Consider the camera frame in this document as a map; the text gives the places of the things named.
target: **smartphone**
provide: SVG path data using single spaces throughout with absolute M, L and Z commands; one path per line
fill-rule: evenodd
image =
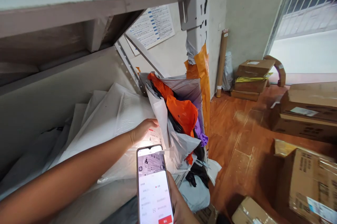
M 173 223 L 173 208 L 160 144 L 137 150 L 139 224 Z

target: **red button on screen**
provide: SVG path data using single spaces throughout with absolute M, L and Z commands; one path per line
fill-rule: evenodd
M 172 216 L 171 215 L 166 216 L 165 218 L 160 219 L 158 221 L 158 224 L 170 224 L 170 223 L 172 223 Z

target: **doorway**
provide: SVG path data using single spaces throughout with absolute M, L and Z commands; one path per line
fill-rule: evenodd
M 266 52 L 282 62 L 287 84 L 337 81 L 337 0 L 285 0 L 280 12 Z

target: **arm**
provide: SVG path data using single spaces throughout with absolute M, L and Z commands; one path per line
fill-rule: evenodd
M 0 202 L 0 223 L 33 223 L 61 210 L 87 191 L 132 145 L 145 136 L 155 119 L 87 149 L 56 165 Z

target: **gray plastic bag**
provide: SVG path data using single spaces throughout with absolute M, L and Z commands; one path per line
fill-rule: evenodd
M 226 59 L 225 59 L 225 68 L 224 68 L 224 75 L 222 80 L 222 89 L 224 91 L 230 91 L 233 86 L 233 66 L 232 66 L 232 53 L 226 52 Z

